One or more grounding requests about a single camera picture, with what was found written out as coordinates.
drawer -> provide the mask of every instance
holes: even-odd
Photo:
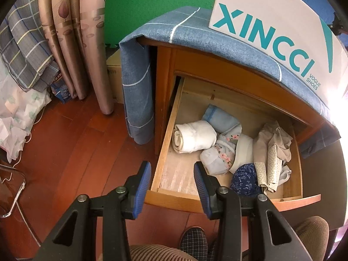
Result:
[[[159,155],[151,189],[145,202],[187,212],[202,212],[193,167],[200,161],[200,151],[177,154],[172,147],[172,131],[175,124],[201,120],[209,104],[213,104],[235,116],[244,134],[255,138],[267,122],[277,120],[279,125],[294,139],[290,145],[292,170],[290,179],[268,197],[279,211],[290,210],[320,200],[320,195],[302,197],[302,172],[300,154],[294,133],[295,119],[282,111],[250,96],[193,78],[181,78],[172,112]],[[232,174],[215,176],[222,186],[230,186]]]

bolt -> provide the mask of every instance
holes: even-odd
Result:
[[[260,201],[266,201],[267,200],[267,196],[266,195],[264,195],[264,194],[259,194],[258,195],[258,199],[260,200]]]
[[[85,194],[80,194],[77,197],[77,201],[79,201],[79,202],[85,202],[86,200],[87,200],[87,195],[85,195]]]
[[[116,187],[116,192],[121,194],[121,193],[125,193],[126,192],[126,188],[124,186],[118,186]]]
[[[226,187],[226,186],[220,186],[220,187],[219,187],[219,192],[220,192],[221,194],[228,193],[228,187]]]

chrome metal frame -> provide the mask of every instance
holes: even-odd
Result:
[[[25,184],[26,184],[27,180],[25,178],[24,173],[19,171],[19,170],[17,170],[16,168],[11,168],[11,167],[8,167],[8,166],[0,164],[0,170],[6,171],[6,172],[16,172],[16,173],[20,174],[22,176],[22,178],[23,178],[23,182],[20,185],[20,188],[18,189],[17,194],[16,194],[16,196],[15,196],[13,202],[12,202],[10,211],[8,213],[4,214],[4,215],[0,215],[0,218],[7,218],[7,217],[9,217],[12,214],[12,211],[15,208],[16,202],[18,201],[18,198],[20,197],[20,194],[22,193],[22,191],[25,188]]]

wooden floor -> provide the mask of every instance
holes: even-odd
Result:
[[[43,241],[77,195],[108,193],[135,174],[143,160],[156,166],[154,142],[137,145],[129,138],[123,105],[116,104],[114,113],[104,116],[94,94],[67,104],[53,99],[33,127],[32,139],[16,166],[27,176],[20,206]],[[11,202],[19,184],[20,178],[13,176],[11,182],[0,185],[1,201]],[[99,221],[97,256],[102,250],[101,225]],[[129,243],[177,247],[184,229],[192,225],[205,230],[208,242],[217,234],[218,223],[203,214],[144,205],[137,220],[127,221]],[[0,231],[4,238],[0,242],[5,242],[15,257],[30,258],[37,252],[17,208],[9,218],[0,220]]]

